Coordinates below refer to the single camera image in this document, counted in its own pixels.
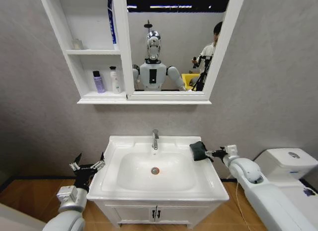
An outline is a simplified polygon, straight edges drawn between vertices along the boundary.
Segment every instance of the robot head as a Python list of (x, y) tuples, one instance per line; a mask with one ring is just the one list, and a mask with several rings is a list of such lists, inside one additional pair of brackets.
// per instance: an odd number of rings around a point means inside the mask
[(158, 59), (161, 48), (161, 37), (157, 31), (151, 31), (147, 35), (147, 51), (149, 59)]

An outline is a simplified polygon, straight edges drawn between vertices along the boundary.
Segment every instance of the gray wall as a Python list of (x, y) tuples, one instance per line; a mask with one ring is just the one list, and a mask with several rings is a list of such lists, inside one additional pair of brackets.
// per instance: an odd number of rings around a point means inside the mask
[[(2, 173), (71, 175), (110, 135), (201, 136), (255, 158), (299, 147), (318, 158), (318, 0), (245, 0), (213, 105), (76, 105), (79, 94), (40, 0), (0, 0)], [(216, 170), (228, 175), (219, 162)], [(318, 186), (317, 172), (308, 180)]]

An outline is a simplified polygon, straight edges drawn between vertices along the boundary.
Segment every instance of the mirror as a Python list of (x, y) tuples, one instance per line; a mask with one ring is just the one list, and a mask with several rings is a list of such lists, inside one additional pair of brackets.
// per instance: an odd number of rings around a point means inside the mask
[(202, 91), (229, 0), (127, 0), (135, 91)]

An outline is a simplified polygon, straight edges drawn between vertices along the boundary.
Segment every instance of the ceiling light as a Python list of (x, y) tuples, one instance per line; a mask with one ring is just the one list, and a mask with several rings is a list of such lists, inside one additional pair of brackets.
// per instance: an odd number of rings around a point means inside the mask
[(192, 5), (154, 5), (150, 8), (192, 8)]
[(178, 6), (177, 5), (174, 5), (174, 6), (154, 5), (154, 6), (150, 6), (150, 8), (178, 8)]

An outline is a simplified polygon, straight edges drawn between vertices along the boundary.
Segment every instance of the sink drain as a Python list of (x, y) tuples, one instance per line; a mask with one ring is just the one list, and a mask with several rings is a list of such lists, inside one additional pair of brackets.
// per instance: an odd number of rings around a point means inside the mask
[(153, 167), (151, 168), (151, 173), (154, 174), (154, 175), (158, 175), (160, 172), (159, 168), (158, 167)]

